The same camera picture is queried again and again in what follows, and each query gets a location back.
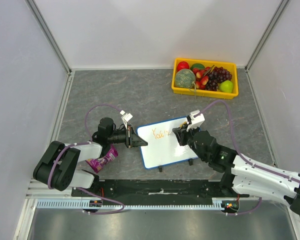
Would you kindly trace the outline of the white orange marker pen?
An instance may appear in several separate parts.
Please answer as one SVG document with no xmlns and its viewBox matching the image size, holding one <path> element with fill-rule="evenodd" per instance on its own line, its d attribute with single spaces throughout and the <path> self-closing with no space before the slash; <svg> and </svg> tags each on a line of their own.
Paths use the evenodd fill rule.
<svg viewBox="0 0 300 240">
<path fill-rule="evenodd" d="M 181 137 L 187 132 L 188 123 L 186 121 L 182 122 L 179 126 L 173 127 L 169 132 L 168 135 L 174 134 L 177 137 Z"/>
</svg>

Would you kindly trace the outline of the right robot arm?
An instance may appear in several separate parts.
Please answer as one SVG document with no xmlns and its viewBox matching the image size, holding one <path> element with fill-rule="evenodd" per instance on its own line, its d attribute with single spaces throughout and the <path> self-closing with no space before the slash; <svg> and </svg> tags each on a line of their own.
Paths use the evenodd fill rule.
<svg viewBox="0 0 300 240">
<path fill-rule="evenodd" d="M 288 171 L 253 160 L 220 145 L 208 131 L 173 128 L 180 146 L 188 146 L 214 171 L 222 173 L 219 191 L 269 199 L 281 203 L 300 216 L 300 172 Z"/>
</svg>

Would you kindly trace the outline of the blue framed whiteboard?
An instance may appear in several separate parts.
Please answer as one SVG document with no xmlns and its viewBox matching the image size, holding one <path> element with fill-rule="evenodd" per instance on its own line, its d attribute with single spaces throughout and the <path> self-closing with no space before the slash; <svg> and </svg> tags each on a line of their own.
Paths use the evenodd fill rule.
<svg viewBox="0 0 300 240">
<path fill-rule="evenodd" d="M 196 159 L 197 155 L 188 145 L 180 146 L 173 128 L 179 127 L 186 117 L 178 117 L 165 121 L 139 126 L 136 133 L 148 145 L 140 148 L 143 165 L 146 169 L 154 169 L 178 162 Z"/>
</svg>

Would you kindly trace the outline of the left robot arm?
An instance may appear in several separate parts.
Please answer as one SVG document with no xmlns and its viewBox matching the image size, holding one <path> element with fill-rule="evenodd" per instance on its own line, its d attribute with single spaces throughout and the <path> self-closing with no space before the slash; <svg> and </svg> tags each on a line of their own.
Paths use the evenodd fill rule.
<svg viewBox="0 0 300 240">
<path fill-rule="evenodd" d="M 100 191 L 99 183 L 94 181 L 97 173 L 119 155 L 115 144 L 136 148 L 145 147 L 148 142 L 138 136 L 130 124 L 124 123 L 122 128 L 116 129 L 113 119 L 104 117 L 92 140 L 72 144 L 51 142 L 34 168 L 33 178 L 49 189 L 64 191 L 68 187 L 79 187 L 94 197 Z"/>
</svg>

